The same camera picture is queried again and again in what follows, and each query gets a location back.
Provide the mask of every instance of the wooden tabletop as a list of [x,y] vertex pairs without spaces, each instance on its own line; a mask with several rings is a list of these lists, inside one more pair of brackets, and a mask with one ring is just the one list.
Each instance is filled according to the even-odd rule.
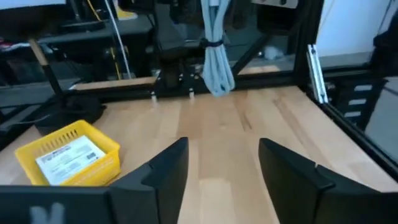
[[[189,173],[179,223],[278,223],[261,175],[259,138],[269,138],[377,190],[395,183],[297,87],[237,91],[222,98],[123,101],[95,123],[121,145],[122,174],[182,136]],[[0,152],[0,184],[29,184],[14,151],[39,138],[30,128]]]

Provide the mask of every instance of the cable bundle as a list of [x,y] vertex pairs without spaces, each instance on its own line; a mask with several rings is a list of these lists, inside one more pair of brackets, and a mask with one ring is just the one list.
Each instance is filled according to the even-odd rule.
[[223,96],[235,88],[235,81],[222,44],[224,16],[230,0],[218,1],[219,4],[214,4],[211,0],[201,0],[205,38],[211,44],[221,41],[217,46],[206,46],[203,79],[214,96]]

